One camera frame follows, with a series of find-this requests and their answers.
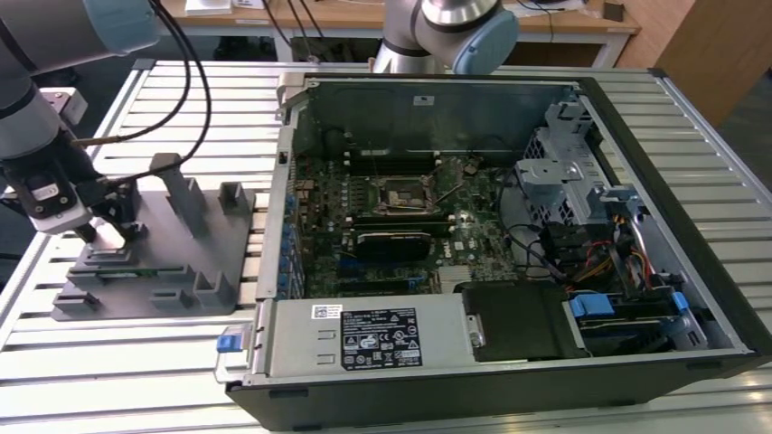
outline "barcode sticker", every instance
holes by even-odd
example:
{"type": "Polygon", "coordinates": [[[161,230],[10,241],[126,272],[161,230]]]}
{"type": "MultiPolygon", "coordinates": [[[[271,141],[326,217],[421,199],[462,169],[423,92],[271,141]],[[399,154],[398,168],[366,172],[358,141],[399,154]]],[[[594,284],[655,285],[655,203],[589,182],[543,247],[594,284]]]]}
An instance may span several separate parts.
{"type": "Polygon", "coordinates": [[[310,319],[338,319],[342,305],[313,305],[310,307],[310,319]]]}
{"type": "Polygon", "coordinates": [[[411,97],[411,105],[417,107],[430,107],[434,105],[434,97],[429,95],[419,95],[417,97],[411,97]]]}

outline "black plastic cover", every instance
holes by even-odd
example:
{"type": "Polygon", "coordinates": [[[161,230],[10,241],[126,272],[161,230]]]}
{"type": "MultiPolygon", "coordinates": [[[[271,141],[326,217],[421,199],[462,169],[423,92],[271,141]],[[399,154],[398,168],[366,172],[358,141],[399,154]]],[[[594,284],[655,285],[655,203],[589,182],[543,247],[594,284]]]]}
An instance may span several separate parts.
{"type": "Polygon", "coordinates": [[[565,290],[549,281],[466,282],[466,315],[477,316],[485,344],[474,349],[478,362],[553,360],[586,357],[575,346],[562,308],[565,290]]]}

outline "green circuit board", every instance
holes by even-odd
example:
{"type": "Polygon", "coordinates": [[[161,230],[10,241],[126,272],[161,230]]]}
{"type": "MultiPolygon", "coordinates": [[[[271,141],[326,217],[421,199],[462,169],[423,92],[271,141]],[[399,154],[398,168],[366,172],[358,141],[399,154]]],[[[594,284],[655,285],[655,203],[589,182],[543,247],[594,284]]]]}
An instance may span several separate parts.
{"type": "Polygon", "coordinates": [[[343,161],[297,160],[305,298],[389,295],[371,289],[341,291],[346,284],[389,281],[401,285],[406,281],[409,294],[435,294],[441,292],[435,271],[447,266],[467,267],[471,280],[522,276],[493,206],[501,170],[479,163],[471,156],[442,156],[427,175],[354,176],[343,161]],[[431,238],[423,259],[362,263],[347,249],[347,220],[405,214],[441,218],[451,229],[431,238]]]}

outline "white sticker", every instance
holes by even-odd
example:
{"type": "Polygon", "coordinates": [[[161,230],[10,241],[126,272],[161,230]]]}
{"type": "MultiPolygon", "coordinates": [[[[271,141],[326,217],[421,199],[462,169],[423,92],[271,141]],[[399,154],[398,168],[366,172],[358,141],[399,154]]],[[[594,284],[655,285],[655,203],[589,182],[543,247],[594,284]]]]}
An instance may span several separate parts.
{"type": "Polygon", "coordinates": [[[433,106],[434,105],[434,97],[430,97],[426,95],[411,97],[411,105],[413,106],[433,106]]]}
{"type": "Polygon", "coordinates": [[[339,319],[342,305],[313,305],[310,307],[310,319],[339,319]]]}
{"type": "Polygon", "coordinates": [[[235,24],[267,24],[267,20],[235,20],[235,24]]]}

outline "aluminum table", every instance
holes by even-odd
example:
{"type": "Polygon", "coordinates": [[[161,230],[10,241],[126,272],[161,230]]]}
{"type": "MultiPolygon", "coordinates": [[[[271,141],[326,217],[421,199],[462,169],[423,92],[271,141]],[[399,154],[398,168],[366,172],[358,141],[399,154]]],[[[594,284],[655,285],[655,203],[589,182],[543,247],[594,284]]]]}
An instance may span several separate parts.
{"type": "MultiPolygon", "coordinates": [[[[214,382],[215,336],[250,320],[259,241],[271,182],[274,85],[303,64],[206,63],[214,115],[209,138],[182,170],[201,188],[241,181],[257,191],[239,308],[229,316],[58,323],[51,301],[82,242],[38,234],[0,296],[0,433],[261,433],[214,382]]],[[[323,71],[362,72],[361,65],[323,71]]],[[[772,327],[772,195],[695,114],[667,79],[646,71],[513,68],[509,75],[590,75],[615,105],[673,187],[690,218],[766,327],[772,327]]],[[[182,93],[183,67],[159,61],[131,71],[98,135],[153,124],[182,93]]],[[[162,129],[93,151],[106,175],[142,171],[155,152],[186,153],[203,118],[199,81],[179,115],[162,129]]],[[[626,175],[617,160],[613,170],[626,175]]],[[[159,189],[155,179],[139,187],[159,189]]],[[[357,433],[673,433],[772,432],[772,366],[691,384],[629,407],[559,410],[503,417],[338,429],[357,433]]]]}

